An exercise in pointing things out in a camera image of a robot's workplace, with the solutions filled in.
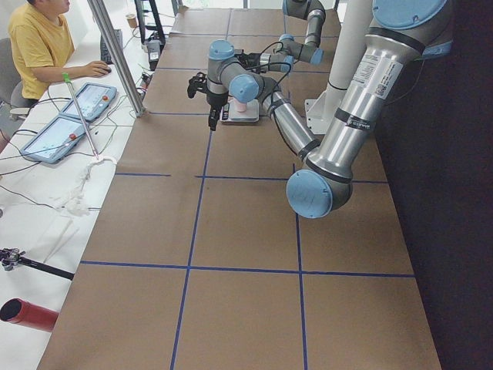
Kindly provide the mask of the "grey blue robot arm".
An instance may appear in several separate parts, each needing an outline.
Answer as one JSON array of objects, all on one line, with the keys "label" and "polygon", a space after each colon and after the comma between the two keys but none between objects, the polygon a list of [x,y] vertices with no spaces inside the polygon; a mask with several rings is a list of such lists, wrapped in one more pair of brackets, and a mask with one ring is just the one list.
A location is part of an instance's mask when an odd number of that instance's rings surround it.
[{"label": "grey blue robot arm", "polygon": [[295,62],[319,63],[326,12],[319,1],[285,1],[283,13],[307,22],[304,43],[283,35],[272,54],[245,55],[230,42],[216,40],[207,71],[189,80],[187,93],[205,94],[211,129],[226,104],[242,112],[258,102],[304,165],[287,181],[291,208],[302,217],[319,218],[349,201],[352,164],[404,67],[449,53],[454,3],[348,2],[327,88],[307,100],[303,115],[267,71],[290,72]]},{"label": "grey blue robot arm", "polygon": [[283,1],[283,14],[301,19],[307,23],[303,42],[298,42],[290,33],[282,34],[276,42],[269,44],[262,52],[245,53],[235,49],[234,56],[251,72],[289,73],[297,62],[319,65],[324,57],[320,48],[322,28],[326,11],[320,1]]}]

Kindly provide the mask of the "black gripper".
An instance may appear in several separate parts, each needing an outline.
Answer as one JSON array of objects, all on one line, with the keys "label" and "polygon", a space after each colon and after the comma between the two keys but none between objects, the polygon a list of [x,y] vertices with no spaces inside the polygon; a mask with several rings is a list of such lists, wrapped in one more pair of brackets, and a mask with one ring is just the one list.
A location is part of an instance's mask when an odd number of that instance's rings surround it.
[{"label": "black gripper", "polygon": [[197,93],[206,95],[206,101],[210,105],[208,126],[211,131],[215,131],[218,112],[227,104],[229,92],[222,84],[212,81],[206,73],[198,72],[189,80],[187,87],[187,95],[190,99]]},{"label": "black gripper", "polygon": [[259,72],[260,68],[260,53],[245,53],[243,49],[235,49],[234,56],[238,59],[242,67],[251,72]]}]

